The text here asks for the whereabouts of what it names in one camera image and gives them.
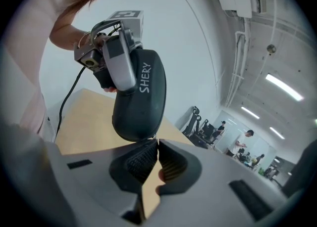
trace black cable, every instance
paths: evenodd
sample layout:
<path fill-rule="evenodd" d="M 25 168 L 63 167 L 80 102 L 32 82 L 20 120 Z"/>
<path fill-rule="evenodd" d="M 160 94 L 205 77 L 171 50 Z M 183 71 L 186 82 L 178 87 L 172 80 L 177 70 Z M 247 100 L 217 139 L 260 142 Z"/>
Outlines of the black cable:
<path fill-rule="evenodd" d="M 64 99 L 64 101 L 63 101 L 63 103 L 62 103 L 62 105 L 60 106 L 60 110 L 59 110 L 59 121 L 58 121 L 58 127 L 57 127 L 56 135 L 57 135 L 57 133 L 58 133 L 58 131 L 59 131 L 59 128 L 60 128 L 61 115 L 62 115 L 62 112 L 63 112 L 63 107 L 64 107 L 66 101 L 68 100 L 69 96 L 71 95 L 71 93 L 74 91 L 74 88 L 75 88 L 75 86 L 77 85 L 77 82 L 78 82 L 78 80 L 79 80 L 81 74 L 84 72 L 85 69 L 86 69 L 86 67 L 83 67 L 83 68 L 80 70 L 80 72 L 78 73 L 77 78 L 76 78 L 76 80 L 75 80 L 73 86 L 71 87 L 69 93 L 66 95 L 66 97 L 65 97 L 65 99 Z"/>

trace black chair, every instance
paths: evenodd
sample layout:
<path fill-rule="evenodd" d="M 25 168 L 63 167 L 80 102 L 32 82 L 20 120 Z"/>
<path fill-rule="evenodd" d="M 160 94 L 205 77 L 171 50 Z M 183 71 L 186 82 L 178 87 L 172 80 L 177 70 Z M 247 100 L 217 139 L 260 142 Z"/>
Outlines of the black chair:
<path fill-rule="evenodd" d="M 190 133 L 192 132 L 193 127 L 194 127 L 194 124 L 195 124 L 195 122 L 196 122 L 196 120 L 197 120 L 197 116 L 198 116 L 199 112 L 200 112 L 200 111 L 199 111 L 198 107 L 194 106 L 193 116 L 192 116 L 192 118 L 190 119 L 189 124 L 186 126 L 186 129 L 183 131 L 183 134 L 184 134 L 185 136 L 188 137 L 188 136 L 190 135 Z"/>
<path fill-rule="evenodd" d="M 190 137 L 188 137 L 188 139 L 193 143 L 194 146 L 200 147 L 200 148 L 204 148 L 204 149 L 208 149 L 207 145 L 206 145 L 206 141 L 200 137 L 200 132 L 199 132 L 199 123 L 201 121 L 201 116 L 198 115 L 196 118 L 196 129 L 195 131 L 190 135 Z"/>

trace white shirt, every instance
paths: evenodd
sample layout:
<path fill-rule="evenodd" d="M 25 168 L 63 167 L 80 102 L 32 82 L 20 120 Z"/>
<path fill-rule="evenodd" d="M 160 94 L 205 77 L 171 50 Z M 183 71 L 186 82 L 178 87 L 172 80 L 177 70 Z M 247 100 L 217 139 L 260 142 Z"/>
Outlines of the white shirt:
<path fill-rule="evenodd" d="M 243 141 L 244 139 L 246 138 L 246 135 L 244 133 L 241 133 L 236 139 L 235 141 L 233 142 L 233 144 L 231 144 L 229 146 L 229 150 L 233 153 L 233 154 L 236 154 L 240 148 L 240 146 L 236 145 L 236 141 L 238 141 L 240 144 L 243 144 Z"/>

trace bracelet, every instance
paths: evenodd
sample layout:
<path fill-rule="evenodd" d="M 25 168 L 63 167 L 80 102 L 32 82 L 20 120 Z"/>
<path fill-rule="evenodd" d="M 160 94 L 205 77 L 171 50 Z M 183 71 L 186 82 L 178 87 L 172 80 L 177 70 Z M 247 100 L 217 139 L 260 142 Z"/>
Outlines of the bracelet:
<path fill-rule="evenodd" d="M 104 32 L 99 32 L 99 33 L 96 34 L 96 37 L 98 37 L 98 36 L 100 36 L 100 35 L 106 35 L 106 34 L 105 34 Z"/>
<path fill-rule="evenodd" d="M 79 40 L 79 42 L 78 42 L 78 47 L 80 47 L 80 43 L 81 43 L 81 41 L 83 40 L 83 38 L 86 36 L 86 35 L 88 35 L 88 34 L 90 34 L 90 32 L 86 32 L 86 33 L 84 33 L 84 35 L 82 36 L 82 38 L 80 38 L 80 40 Z"/>

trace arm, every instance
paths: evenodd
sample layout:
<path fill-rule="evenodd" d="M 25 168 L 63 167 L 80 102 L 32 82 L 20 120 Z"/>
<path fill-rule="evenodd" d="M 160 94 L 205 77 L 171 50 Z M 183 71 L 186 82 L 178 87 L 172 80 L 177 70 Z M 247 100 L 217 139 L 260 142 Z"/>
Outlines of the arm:
<path fill-rule="evenodd" d="M 54 27 L 50 34 L 50 41 L 57 47 L 74 50 L 74 43 L 78 43 L 80 39 L 85 34 L 84 31 L 81 31 L 71 25 L 75 18 L 75 13 L 70 15 L 62 14 L 56 20 Z M 84 44 L 89 35 L 86 38 L 83 38 L 82 43 Z"/>
<path fill-rule="evenodd" d="M 244 143 L 240 143 L 239 141 L 236 141 L 236 145 L 240 147 L 246 147 Z"/>

